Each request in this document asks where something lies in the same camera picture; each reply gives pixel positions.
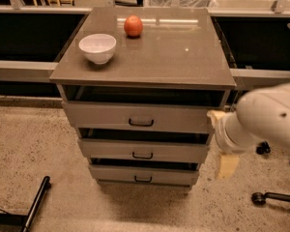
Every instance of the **gray cabinet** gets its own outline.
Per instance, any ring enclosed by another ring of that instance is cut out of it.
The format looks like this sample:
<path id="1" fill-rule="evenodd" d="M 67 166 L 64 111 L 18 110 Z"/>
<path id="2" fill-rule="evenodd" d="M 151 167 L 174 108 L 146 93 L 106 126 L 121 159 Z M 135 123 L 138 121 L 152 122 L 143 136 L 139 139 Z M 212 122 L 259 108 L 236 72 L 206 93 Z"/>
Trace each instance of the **gray cabinet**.
<path id="1" fill-rule="evenodd" d="M 144 31 L 128 38 L 123 20 Z M 94 33 L 117 40 L 103 66 L 77 45 Z M 191 188 L 213 129 L 207 111 L 223 109 L 235 82 L 206 10 L 94 8 L 51 76 L 99 182 Z"/>

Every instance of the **speckled floor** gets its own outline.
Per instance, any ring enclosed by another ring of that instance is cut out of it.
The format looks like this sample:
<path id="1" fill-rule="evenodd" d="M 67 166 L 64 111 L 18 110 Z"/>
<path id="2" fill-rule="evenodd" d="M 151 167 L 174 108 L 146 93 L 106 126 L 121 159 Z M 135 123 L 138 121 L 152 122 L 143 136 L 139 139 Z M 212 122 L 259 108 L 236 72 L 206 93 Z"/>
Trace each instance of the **speckled floor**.
<path id="1" fill-rule="evenodd" d="M 192 190 L 97 184 L 58 100 L 0 98 L 0 208 L 27 214 L 45 175 L 52 188 L 31 232 L 290 231 L 290 203 L 255 207 L 257 191 L 290 194 L 290 155 L 241 156 L 236 173 L 217 180 L 215 140 Z M 19 228 L 0 226 L 0 231 Z"/>

